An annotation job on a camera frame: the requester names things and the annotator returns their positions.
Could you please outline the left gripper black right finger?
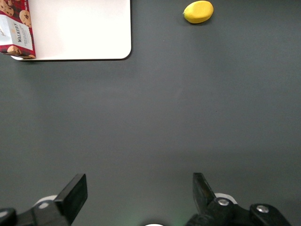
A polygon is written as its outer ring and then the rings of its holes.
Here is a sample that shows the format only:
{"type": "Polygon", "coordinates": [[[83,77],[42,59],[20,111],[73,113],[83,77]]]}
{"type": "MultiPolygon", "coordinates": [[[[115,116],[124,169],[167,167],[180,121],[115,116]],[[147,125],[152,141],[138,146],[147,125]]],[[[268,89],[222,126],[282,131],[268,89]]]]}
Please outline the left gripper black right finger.
{"type": "Polygon", "coordinates": [[[255,203],[249,209],[227,194],[214,193],[202,173],[193,174],[193,199],[198,213],[187,226],[289,226],[281,212],[268,204],[255,203]]]}

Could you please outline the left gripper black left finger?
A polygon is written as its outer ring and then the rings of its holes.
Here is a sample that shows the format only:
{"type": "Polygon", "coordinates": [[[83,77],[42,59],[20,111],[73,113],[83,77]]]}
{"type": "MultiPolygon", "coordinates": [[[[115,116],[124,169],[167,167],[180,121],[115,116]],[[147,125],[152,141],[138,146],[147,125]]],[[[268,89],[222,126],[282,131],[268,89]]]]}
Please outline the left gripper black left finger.
{"type": "Polygon", "coordinates": [[[70,226],[87,200],[87,178],[77,174],[58,194],[44,197],[29,210],[0,209],[2,226],[70,226]]]}

